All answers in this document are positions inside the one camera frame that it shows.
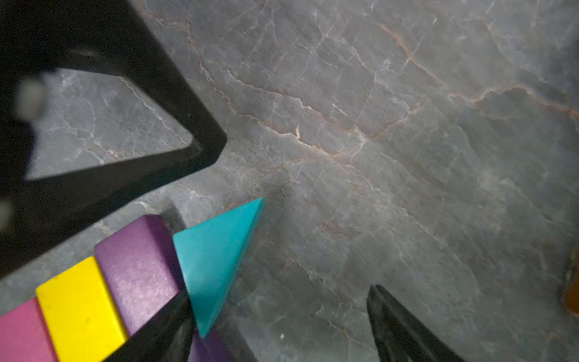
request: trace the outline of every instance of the gray marble surface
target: gray marble surface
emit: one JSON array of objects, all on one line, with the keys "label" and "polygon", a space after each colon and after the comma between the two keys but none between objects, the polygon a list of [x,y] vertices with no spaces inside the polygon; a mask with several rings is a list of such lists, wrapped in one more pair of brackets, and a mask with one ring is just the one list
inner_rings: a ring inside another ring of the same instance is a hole
[{"label": "gray marble surface", "polygon": [[[145,213],[193,226],[267,198],[218,328],[240,361],[377,361],[391,291],[468,361],[574,361],[579,5],[138,0],[229,142],[0,281],[0,314]],[[30,177],[183,146],[130,82],[61,71]]]}]

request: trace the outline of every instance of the teal triangular block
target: teal triangular block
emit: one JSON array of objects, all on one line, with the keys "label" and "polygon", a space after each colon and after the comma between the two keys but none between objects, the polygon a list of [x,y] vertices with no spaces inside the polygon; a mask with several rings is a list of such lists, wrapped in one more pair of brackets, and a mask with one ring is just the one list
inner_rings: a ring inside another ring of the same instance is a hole
[{"label": "teal triangular block", "polygon": [[257,199],[173,236],[202,338],[223,308],[262,209]]}]

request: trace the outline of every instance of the pink block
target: pink block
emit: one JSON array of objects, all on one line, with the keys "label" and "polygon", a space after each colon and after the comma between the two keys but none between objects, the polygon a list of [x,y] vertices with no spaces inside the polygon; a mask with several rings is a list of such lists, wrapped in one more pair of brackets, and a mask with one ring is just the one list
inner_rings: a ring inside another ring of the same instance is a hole
[{"label": "pink block", "polygon": [[0,317],[0,360],[58,362],[38,299]]}]

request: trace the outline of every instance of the black plastic part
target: black plastic part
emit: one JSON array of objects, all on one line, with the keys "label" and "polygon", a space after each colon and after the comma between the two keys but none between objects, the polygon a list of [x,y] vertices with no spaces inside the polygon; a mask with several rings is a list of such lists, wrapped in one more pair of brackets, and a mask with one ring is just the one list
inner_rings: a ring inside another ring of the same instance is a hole
[{"label": "black plastic part", "polygon": [[[135,198],[213,164],[226,135],[125,0],[0,0],[0,277]],[[19,80],[57,67],[123,74],[193,135],[159,155],[26,181],[34,137],[14,117]]]},{"label": "black plastic part", "polygon": [[381,362],[464,362],[382,286],[371,286],[368,316]]}]

